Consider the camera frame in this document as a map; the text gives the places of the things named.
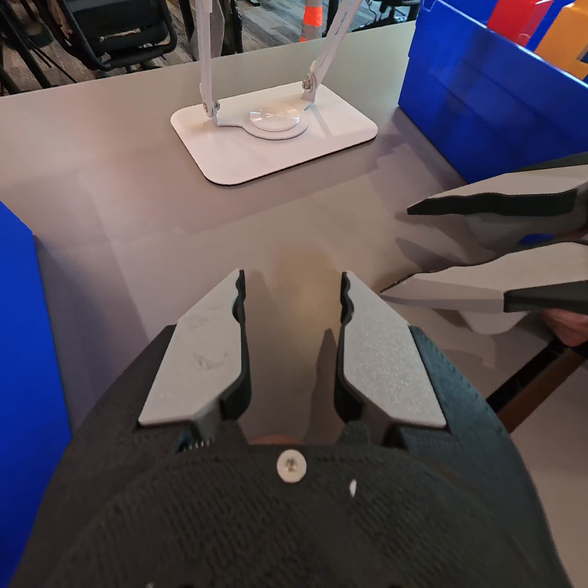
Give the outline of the person's right hand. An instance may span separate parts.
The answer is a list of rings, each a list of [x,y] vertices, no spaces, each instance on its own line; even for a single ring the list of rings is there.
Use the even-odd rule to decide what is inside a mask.
[[[575,348],[587,342],[587,315],[561,309],[546,309],[541,311],[540,317],[566,346]]]

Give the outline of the orange traffic cone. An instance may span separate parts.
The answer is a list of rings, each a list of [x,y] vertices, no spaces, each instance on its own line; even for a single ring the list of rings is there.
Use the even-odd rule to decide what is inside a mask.
[[[322,1],[305,1],[300,42],[318,40],[322,37],[323,6]]]

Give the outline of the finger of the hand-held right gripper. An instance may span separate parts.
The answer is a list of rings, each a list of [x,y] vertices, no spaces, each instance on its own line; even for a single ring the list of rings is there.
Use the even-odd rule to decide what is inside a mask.
[[[461,217],[483,248],[502,252],[587,227],[587,165],[504,173],[428,196],[411,217]]]
[[[503,311],[508,290],[587,281],[587,242],[549,242],[491,261],[410,275],[380,296],[403,305],[460,313],[479,334],[501,334],[536,312]]]

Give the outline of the black office chair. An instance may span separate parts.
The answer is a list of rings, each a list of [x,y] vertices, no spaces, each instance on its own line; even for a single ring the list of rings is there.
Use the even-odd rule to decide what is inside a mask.
[[[89,70],[129,69],[176,49],[166,1],[48,1],[60,16],[56,39]]]

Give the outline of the blue plastic storage bin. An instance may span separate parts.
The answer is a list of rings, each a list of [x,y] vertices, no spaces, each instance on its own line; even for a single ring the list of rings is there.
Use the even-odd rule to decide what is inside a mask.
[[[1,587],[70,439],[33,232],[1,203]]]
[[[467,182],[587,152],[587,84],[424,1],[399,107]]]

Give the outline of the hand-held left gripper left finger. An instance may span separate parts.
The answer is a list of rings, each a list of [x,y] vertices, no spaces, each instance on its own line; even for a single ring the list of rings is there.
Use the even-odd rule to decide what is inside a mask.
[[[212,443],[222,422],[243,415],[252,397],[245,298],[245,272],[235,269],[179,318],[141,427],[186,424],[198,443]]]

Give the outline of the white stand with instruction sheet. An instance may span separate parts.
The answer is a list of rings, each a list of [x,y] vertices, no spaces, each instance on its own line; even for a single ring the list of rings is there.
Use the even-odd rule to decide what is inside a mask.
[[[202,102],[171,125],[210,182],[232,187],[373,140],[378,127],[322,85],[361,1],[342,1],[318,57],[301,82],[216,100],[210,20],[213,1],[195,1]]]

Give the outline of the group of built block towers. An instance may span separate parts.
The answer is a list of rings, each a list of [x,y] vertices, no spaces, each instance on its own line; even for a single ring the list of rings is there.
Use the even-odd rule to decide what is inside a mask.
[[[587,82],[587,1],[498,1],[487,27]]]

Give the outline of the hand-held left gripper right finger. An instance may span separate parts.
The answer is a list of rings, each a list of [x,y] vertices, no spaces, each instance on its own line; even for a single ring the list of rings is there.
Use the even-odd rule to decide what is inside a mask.
[[[353,272],[341,276],[334,407],[385,445],[399,427],[443,431],[447,422],[409,323]]]

